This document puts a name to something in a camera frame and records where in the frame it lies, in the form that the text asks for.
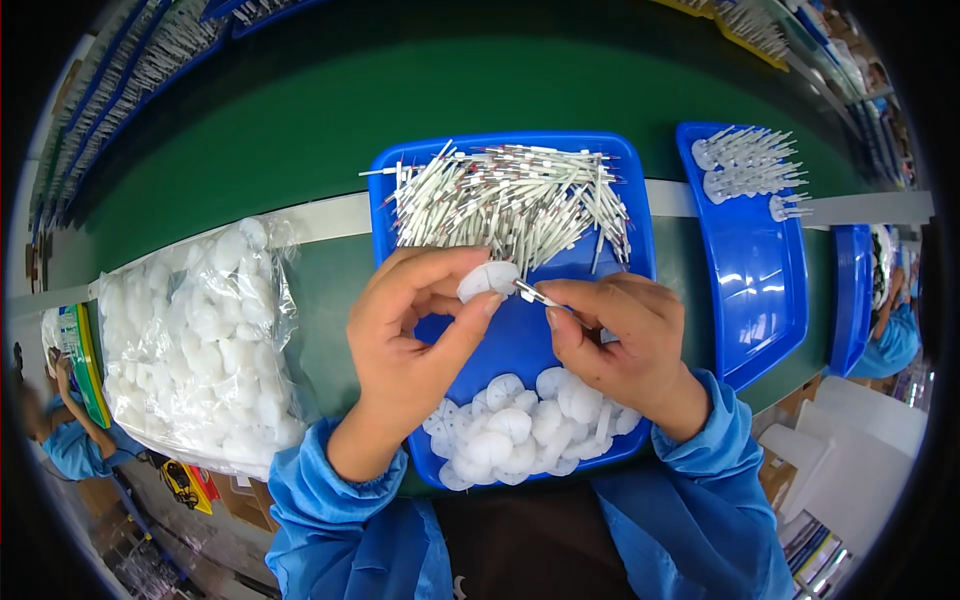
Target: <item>elastic cuff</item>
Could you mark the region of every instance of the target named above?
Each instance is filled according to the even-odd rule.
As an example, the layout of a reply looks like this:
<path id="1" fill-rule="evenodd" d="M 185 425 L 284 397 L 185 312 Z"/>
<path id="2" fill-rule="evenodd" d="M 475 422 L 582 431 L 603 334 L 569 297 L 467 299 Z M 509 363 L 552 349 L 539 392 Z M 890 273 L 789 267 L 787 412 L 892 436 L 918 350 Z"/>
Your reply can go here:
<path id="1" fill-rule="evenodd" d="M 709 396 L 712 404 L 710 416 L 707 418 L 707 424 L 704 425 L 703 430 L 682 444 L 674 442 L 656 424 L 653 425 L 650 437 L 654 443 L 654 450 L 665 463 L 681 459 L 700 448 L 716 446 L 730 427 L 731 411 L 724 404 L 720 385 L 713 373 L 706 369 L 691 369 L 690 374 L 707 390 L 707 396 Z"/>
<path id="2" fill-rule="evenodd" d="M 320 474 L 330 488 L 339 496 L 376 499 L 396 493 L 407 469 L 407 453 L 402 447 L 394 453 L 387 470 L 379 477 L 370 481 L 353 483 L 344 481 L 326 460 L 326 443 L 330 434 L 337 428 L 343 418 L 321 419 L 310 427 L 303 439 L 303 444 L 310 444 L 314 451 L 309 453 L 311 467 Z"/>

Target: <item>white plastic pieces in bag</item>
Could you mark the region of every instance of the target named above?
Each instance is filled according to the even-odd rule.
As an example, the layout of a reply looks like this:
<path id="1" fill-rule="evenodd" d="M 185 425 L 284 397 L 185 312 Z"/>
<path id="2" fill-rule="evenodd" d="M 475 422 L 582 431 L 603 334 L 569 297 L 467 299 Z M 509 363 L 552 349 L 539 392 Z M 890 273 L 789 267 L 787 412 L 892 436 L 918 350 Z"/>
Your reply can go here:
<path id="1" fill-rule="evenodd" d="M 299 444 L 283 348 L 296 328 L 285 222 L 249 218 L 100 277 L 113 418 L 187 464 L 266 480 Z"/>

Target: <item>person in blue jacket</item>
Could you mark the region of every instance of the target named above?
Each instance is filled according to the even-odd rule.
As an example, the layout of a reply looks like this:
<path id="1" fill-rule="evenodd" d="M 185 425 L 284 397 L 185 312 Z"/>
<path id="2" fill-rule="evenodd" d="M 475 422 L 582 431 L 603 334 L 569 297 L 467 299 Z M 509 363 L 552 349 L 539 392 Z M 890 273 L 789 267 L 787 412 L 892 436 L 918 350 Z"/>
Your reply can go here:
<path id="1" fill-rule="evenodd" d="M 70 390 L 72 363 L 54 348 L 57 394 L 44 408 L 28 384 L 21 383 L 20 398 L 27 435 L 40 443 L 54 466 L 74 481 L 87 477 L 108 477 L 112 469 L 146 448 L 116 423 L 104 429 L 90 418 L 84 398 Z"/>
<path id="2" fill-rule="evenodd" d="M 538 287 L 619 337 L 598 345 L 565 310 L 546 309 L 557 358 L 651 420 L 659 460 L 589 481 L 397 497 L 411 467 L 401 443 L 437 408 L 503 300 L 456 298 L 459 280 L 488 256 L 398 250 L 353 305 L 359 401 L 271 465 L 280 529 L 266 563 L 284 597 L 792 597 L 757 480 L 751 411 L 709 372 L 686 368 L 684 308 L 645 277 Z M 455 317 L 432 346 L 413 336 L 431 312 Z"/>
<path id="3" fill-rule="evenodd" d="M 890 277 L 890 294 L 880 306 L 873 336 L 867 342 L 863 356 L 856 361 L 849 377 L 883 379 L 906 369 L 920 350 L 920 328 L 911 306 L 911 288 L 905 296 L 900 293 L 904 273 L 897 267 Z"/>

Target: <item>fingernail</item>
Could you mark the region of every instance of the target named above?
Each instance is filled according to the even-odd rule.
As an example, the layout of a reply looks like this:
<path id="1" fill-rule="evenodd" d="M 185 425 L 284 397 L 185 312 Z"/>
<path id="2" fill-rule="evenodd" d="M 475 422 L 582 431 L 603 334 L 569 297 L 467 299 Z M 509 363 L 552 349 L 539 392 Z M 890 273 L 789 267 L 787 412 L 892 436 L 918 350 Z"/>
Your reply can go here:
<path id="1" fill-rule="evenodd" d="M 493 296 L 487 300 L 487 305 L 483 307 L 484 314 L 488 317 L 492 317 L 493 313 L 496 312 L 496 309 L 500 307 L 500 302 L 502 302 L 505 298 L 507 297 L 503 294 L 497 294 L 496 296 Z"/>

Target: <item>green workbench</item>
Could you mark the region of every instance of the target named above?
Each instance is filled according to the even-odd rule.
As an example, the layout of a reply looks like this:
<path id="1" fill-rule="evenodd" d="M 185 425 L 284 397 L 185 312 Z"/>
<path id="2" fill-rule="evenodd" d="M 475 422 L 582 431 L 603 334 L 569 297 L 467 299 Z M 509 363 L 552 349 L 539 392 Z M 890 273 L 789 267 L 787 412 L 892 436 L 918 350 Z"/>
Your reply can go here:
<path id="1" fill-rule="evenodd" d="M 814 197 L 874 189 L 858 174 L 859 157 L 839 118 L 809 84 L 724 41 L 705 19 L 636 2 L 623 9 L 629 18 L 603 14 L 614 42 L 601 45 L 570 34 L 566 21 L 557 25 L 560 33 L 397 38 L 396 29 L 412 18 L 400 13 L 391 43 L 358 45 L 322 25 L 332 14 L 346 18 L 359 10 L 343 4 L 230 44 L 146 106 L 87 175 L 72 207 L 75 223 L 90 236 L 92 264 L 62 256 L 51 283 L 84 284 L 242 217 L 363 190 L 356 173 L 384 148 L 465 132 L 618 132 L 636 146 L 647 178 L 685 180 L 674 142 L 678 123 L 757 123 L 795 132 L 812 180 L 805 191 Z M 570 19 L 583 17 L 581 9 L 571 10 Z M 497 89 L 509 101 L 456 93 L 465 61 L 479 56 L 522 57 L 496 61 Z M 589 77 L 571 80 L 571 73 Z M 654 217 L 654 237 L 660 282 L 686 306 L 684 360 L 712 368 L 710 273 L 699 224 Z M 805 230 L 804 243 L 809 330 L 793 353 L 740 394 L 754 411 L 827 362 L 833 250 L 824 231 Z M 322 414 L 343 414 L 358 396 L 344 325 L 372 271 L 370 236 L 356 235 L 303 245 L 289 274 L 300 329 L 288 362 Z M 404 490 L 423 492 L 411 476 Z"/>

